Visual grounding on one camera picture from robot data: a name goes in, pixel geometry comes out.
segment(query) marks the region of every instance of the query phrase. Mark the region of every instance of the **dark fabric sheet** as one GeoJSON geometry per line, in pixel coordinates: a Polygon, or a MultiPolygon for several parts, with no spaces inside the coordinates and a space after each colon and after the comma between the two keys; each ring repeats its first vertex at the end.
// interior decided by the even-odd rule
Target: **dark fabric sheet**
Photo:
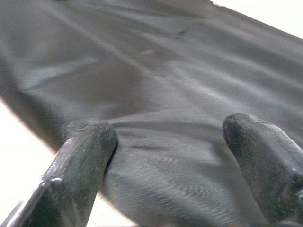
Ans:
{"type": "Polygon", "coordinates": [[[221,124],[250,113],[302,146],[303,42],[172,1],[1,1],[0,95],[55,149],[111,123],[119,144],[100,190],[139,224],[264,223],[221,124]]]}

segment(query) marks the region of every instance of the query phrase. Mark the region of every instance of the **white surface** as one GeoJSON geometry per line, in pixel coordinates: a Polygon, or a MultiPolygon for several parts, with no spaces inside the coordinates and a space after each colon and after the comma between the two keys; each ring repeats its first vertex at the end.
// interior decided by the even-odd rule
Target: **white surface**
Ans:
{"type": "MultiPolygon", "coordinates": [[[[214,0],[268,25],[303,38],[303,0],[214,0]]],[[[0,223],[38,183],[53,160],[52,150],[35,136],[0,100],[0,223]]],[[[109,203],[97,196],[88,227],[131,226],[109,203]]]]}

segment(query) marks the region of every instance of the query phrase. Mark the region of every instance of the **table surface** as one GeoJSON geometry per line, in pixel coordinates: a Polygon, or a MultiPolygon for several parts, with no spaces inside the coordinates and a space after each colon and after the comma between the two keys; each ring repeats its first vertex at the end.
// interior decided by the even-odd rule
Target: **table surface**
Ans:
{"type": "MultiPolygon", "coordinates": [[[[303,39],[302,0],[213,0],[303,39]]],[[[0,99],[0,223],[19,200],[31,194],[54,158],[54,151],[0,99]]],[[[98,193],[87,227],[134,226],[98,193]]]]}

